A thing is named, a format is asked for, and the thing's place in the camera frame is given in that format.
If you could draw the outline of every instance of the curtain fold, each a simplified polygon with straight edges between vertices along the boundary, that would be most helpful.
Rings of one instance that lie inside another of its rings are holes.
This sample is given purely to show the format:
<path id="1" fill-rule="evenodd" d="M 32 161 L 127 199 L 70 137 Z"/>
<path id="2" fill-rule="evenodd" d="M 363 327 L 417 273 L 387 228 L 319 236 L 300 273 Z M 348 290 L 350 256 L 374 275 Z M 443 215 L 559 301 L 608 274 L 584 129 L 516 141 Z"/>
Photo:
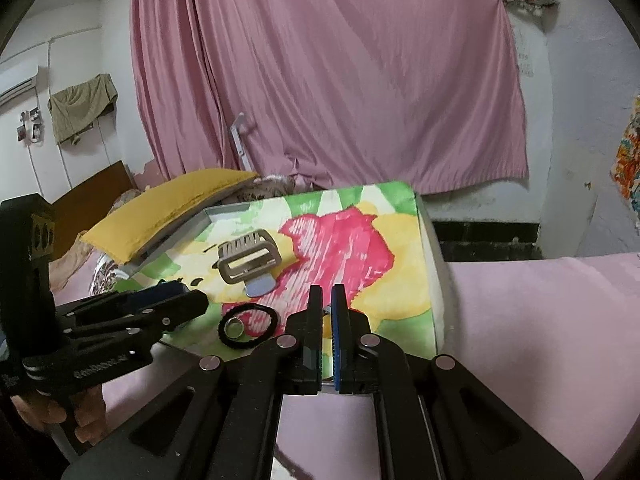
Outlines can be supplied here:
<path id="1" fill-rule="evenodd" d="M 528 176 L 500 0 L 133 0 L 140 114 L 165 176 L 235 167 L 421 193 Z"/>

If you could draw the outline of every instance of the wooden headboard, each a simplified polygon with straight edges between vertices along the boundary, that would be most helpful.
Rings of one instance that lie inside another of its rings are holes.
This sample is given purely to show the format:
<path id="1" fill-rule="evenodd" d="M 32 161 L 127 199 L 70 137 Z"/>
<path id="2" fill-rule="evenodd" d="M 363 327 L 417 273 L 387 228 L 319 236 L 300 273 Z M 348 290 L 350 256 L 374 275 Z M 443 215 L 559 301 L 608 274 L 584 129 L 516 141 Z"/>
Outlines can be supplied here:
<path id="1" fill-rule="evenodd" d="M 102 220 L 117 198 L 133 189 L 121 161 L 111 164 L 53 203 L 56 215 L 56 241 L 53 259 L 63 256 L 80 231 L 91 229 Z"/>

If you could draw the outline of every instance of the green towel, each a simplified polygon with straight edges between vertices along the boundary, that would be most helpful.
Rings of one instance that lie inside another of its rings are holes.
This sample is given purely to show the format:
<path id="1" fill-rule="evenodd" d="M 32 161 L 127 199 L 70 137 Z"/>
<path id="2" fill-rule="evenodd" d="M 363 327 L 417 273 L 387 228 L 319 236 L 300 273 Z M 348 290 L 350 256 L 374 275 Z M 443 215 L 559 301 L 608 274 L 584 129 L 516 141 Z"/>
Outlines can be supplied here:
<path id="1" fill-rule="evenodd" d="M 118 92 L 109 74 L 99 74 L 85 83 L 53 94 L 49 99 L 49 110 L 56 144 L 83 131 L 117 98 Z"/>

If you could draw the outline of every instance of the human hand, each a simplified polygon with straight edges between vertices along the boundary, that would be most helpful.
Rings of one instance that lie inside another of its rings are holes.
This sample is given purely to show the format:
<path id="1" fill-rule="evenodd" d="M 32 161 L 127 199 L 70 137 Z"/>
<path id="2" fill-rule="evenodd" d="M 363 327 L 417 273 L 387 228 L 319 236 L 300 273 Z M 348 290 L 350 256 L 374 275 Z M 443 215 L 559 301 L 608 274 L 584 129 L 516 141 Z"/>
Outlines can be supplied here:
<path id="1" fill-rule="evenodd" d="M 47 424 L 60 424 L 66 419 L 66 412 L 55 400 L 32 392 L 15 396 L 11 400 L 15 409 L 34 430 L 45 431 Z M 76 438 L 80 442 L 89 441 L 92 446 L 107 434 L 106 406 L 102 398 L 102 385 L 94 386 L 71 397 L 78 427 Z"/>

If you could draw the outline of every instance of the silver rivet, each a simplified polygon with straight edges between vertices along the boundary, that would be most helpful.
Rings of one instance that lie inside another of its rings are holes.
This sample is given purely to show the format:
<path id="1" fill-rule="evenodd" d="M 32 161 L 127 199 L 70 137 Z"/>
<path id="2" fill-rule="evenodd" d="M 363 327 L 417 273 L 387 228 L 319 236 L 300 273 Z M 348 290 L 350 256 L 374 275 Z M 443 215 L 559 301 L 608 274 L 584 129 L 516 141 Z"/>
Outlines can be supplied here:
<path id="1" fill-rule="evenodd" d="M 276 343 L 280 348 L 291 348 L 293 345 L 297 343 L 297 340 L 292 335 L 285 334 L 285 335 L 281 335 L 276 340 Z"/>
<path id="2" fill-rule="evenodd" d="M 365 334 L 360 338 L 360 342 L 363 346 L 373 348 L 374 346 L 378 346 L 380 344 L 380 338 L 375 334 Z"/>
<path id="3" fill-rule="evenodd" d="M 238 339 L 244 333 L 244 323 L 237 317 L 232 317 L 225 325 L 225 335 L 229 339 Z"/>
<path id="4" fill-rule="evenodd" d="M 206 372 L 215 370 L 220 366 L 220 358 L 215 355 L 207 355 L 200 359 L 200 368 Z"/>
<path id="5" fill-rule="evenodd" d="M 436 357 L 436 366 L 440 370 L 453 370 L 456 360 L 448 355 L 439 355 Z"/>

